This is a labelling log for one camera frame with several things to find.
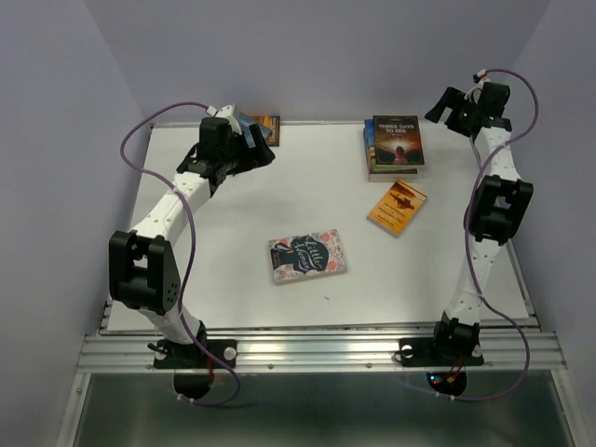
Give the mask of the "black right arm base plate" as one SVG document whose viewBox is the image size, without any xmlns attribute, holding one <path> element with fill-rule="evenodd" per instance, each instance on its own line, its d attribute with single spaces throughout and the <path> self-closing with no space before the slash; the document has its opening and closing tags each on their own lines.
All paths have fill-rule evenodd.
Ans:
<svg viewBox="0 0 596 447">
<path fill-rule="evenodd" d="M 439 394 L 460 397 L 467 388 L 466 367 L 482 366 L 482 355 L 441 351 L 431 337 L 399 339 L 393 360 L 405 368 L 427 368 L 427 382 Z"/>
</svg>

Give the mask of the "Animal Farm blue book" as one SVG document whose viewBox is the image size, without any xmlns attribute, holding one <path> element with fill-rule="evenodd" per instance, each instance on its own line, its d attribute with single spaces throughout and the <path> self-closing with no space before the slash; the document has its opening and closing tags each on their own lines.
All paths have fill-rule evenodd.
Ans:
<svg viewBox="0 0 596 447">
<path fill-rule="evenodd" d="M 367 157 L 367 162 L 372 164 L 375 162 L 374 153 L 374 126 L 371 118 L 364 120 L 363 128 L 364 149 Z"/>
</svg>

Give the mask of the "Three Days to See book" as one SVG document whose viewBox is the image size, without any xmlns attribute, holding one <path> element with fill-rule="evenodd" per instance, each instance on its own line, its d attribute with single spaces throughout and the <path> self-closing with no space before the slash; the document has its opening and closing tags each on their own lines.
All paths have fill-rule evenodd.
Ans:
<svg viewBox="0 0 596 447">
<path fill-rule="evenodd" d="M 375 115 L 373 146 L 379 165 L 421 168 L 425 165 L 418 117 Z"/>
</svg>

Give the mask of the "Tale of Two Cities book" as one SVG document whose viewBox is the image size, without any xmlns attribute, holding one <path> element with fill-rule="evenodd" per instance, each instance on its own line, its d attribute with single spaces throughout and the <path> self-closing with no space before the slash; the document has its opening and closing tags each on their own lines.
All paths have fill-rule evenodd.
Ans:
<svg viewBox="0 0 596 447">
<path fill-rule="evenodd" d="M 370 182 L 389 182 L 399 178 L 412 178 L 418 174 L 417 168 L 399 165 L 378 165 L 373 143 L 373 120 L 366 119 L 362 131 L 365 161 Z"/>
</svg>

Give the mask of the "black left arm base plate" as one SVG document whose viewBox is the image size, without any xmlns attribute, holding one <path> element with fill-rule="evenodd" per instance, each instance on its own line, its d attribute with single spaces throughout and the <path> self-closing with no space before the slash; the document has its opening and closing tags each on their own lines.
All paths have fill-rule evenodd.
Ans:
<svg viewBox="0 0 596 447">
<path fill-rule="evenodd" d="M 147 347 L 154 354 L 153 367 L 173 370 L 174 390 L 187 398 L 204 398 L 214 384 L 214 370 L 224 368 L 194 344 L 179 345 L 162 339 Z"/>
</svg>

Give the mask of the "Jane Eyre blue book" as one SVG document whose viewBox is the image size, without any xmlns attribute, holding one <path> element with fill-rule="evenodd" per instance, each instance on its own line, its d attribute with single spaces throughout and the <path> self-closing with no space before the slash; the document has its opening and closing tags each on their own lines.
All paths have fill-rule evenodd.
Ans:
<svg viewBox="0 0 596 447">
<path fill-rule="evenodd" d="M 368 180 L 375 183 L 393 183 L 397 180 L 416 178 L 418 169 L 371 170 Z"/>
</svg>

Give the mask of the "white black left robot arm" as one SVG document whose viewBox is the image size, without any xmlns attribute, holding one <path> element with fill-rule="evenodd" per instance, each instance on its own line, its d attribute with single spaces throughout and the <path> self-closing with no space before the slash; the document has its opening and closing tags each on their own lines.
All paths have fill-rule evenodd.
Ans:
<svg viewBox="0 0 596 447">
<path fill-rule="evenodd" d="M 269 165 L 275 158 L 261 127 L 234 129 L 225 117 L 206 117 L 168 191 L 127 232 L 116 231 L 108 244 L 112 299 L 149 319 L 163 337 L 149 347 L 157 369 L 199 369 L 215 354 L 235 347 L 233 340 L 210 346 L 205 325 L 183 306 L 183 274 L 173 247 L 194 213 L 229 176 Z"/>
</svg>

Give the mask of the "Huckleberry Finn orange book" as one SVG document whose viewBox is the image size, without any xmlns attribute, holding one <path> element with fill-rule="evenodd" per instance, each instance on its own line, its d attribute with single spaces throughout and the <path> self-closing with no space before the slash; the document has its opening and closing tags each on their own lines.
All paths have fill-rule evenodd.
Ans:
<svg viewBox="0 0 596 447">
<path fill-rule="evenodd" d="M 398 237 L 420 210 L 427 196 L 403 180 L 396 180 L 367 215 L 367 220 Z"/>
</svg>

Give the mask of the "dark orange book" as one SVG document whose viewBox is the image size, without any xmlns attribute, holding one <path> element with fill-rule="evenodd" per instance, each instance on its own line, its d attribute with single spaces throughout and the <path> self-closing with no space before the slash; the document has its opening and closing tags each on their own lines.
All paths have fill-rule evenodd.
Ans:
<svg viewBox="0 0 596 447">
<path fill-rule="evenodd" d="M 257 124 L 269 147 L 279 147 L 280 124 L 279 115 L 253 115 L 248 116 L 249 124 Z"/>
</svg>

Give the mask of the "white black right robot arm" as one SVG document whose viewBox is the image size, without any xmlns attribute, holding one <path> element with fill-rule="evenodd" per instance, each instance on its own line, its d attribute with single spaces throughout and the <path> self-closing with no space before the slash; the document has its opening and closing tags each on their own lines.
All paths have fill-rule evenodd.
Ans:
<svg viewBox="0 0 596 447">
<path fill-rule="evenodd" d="M 464 215 L 465 261 L 454 295 L 432 337 L 413 349 L 421 366 L 481 365 L 481 308 L 484 288 L 503 247 L 516 235 L 534 193 L 517 171 L 510 121 L 503 116 L 508 86 L 484 82 L 464 92 L 448 87 L 425 118 L 469 137 L 480 161 Z"/>
</svg>

